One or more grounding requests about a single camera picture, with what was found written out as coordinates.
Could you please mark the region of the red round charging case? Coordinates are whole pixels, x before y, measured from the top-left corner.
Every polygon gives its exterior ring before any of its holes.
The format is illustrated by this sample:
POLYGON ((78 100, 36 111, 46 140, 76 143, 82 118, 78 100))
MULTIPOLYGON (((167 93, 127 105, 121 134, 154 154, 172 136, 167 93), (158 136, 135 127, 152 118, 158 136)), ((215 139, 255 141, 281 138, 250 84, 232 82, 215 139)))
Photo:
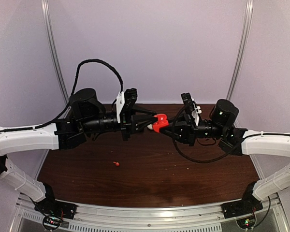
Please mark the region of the red round charging case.
POLYGON ((152 124, 153 131, 159 133, 161 128, 169 126, 169 121, 166 114, 156 114, 154 117, 157 121, 152 124))

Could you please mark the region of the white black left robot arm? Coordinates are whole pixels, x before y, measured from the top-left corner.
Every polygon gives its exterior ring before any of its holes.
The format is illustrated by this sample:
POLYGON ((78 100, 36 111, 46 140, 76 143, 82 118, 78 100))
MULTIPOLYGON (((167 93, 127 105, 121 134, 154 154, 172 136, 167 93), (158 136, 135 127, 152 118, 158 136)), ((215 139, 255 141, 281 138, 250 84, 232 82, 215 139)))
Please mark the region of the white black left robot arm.
POLYGON ((137 90, 120 92, 117 111, 107 112, 96 91, 84 88, 70 96, 69 112, 47 126, 0 127, 0 179, 28 195, 38 208, 54 215, 60 210, 52 188, 34 180, 7 158, 7 154, 30 150, 67 150, 86 142, 91 136, 120 131, 123 140, 156 123, 156 113, 135 106, 137 90))

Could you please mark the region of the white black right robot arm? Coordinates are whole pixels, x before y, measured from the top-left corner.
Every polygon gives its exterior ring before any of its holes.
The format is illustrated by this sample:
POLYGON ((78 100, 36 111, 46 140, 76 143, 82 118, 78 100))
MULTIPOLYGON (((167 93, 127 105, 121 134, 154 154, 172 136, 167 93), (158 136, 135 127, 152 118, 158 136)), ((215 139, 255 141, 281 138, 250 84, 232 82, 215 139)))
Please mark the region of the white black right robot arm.
MULTIPOLYGON (((181 150, 178 153, 195 163, 211 163, 228 155, 271 155, 290 158, 290 132, 263 132, 234 126, 238 108, 226 99, 220 99, 209 119, 201 119, 201 108, 194 100, 184 100, 184 106, 174 119, 158 116, 153 130, 171 137, 177 143, 193 146, 198 139, 213 139, 225 152, 218 158, 197 160, 181 150)), ((238 203, 241 213, 249 213, 259 202, 290 186, 290 163, 269 177, 250 183, 238 203)))

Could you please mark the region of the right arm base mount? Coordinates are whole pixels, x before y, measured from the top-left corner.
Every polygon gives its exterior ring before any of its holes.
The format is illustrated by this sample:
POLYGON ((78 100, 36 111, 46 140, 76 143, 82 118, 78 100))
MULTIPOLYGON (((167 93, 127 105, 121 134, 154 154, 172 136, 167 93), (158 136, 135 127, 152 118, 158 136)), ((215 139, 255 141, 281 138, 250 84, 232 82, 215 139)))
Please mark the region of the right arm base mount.
POLYGON ((256 212, 263 209, 262 203, 249 200, 237 200, 223 203, 222 212, 225 219, 235 218, 240 229, 249 230, 257 225, 256 212))

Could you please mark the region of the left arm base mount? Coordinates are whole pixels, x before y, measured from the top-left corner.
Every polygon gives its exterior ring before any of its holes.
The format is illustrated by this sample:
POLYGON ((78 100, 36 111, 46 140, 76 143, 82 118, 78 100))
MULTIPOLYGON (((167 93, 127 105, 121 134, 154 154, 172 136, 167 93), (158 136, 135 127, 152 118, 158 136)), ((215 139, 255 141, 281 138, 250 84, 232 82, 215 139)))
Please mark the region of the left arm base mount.
POLYGON ((42 226, 47 231, 54 231, 61 226, 67 226, 66 219, 74 219, 77 210, 77 205, 62 201, 51 201, 44 199, 40 202, 35 202, 34 209, 43 215, 42 226))

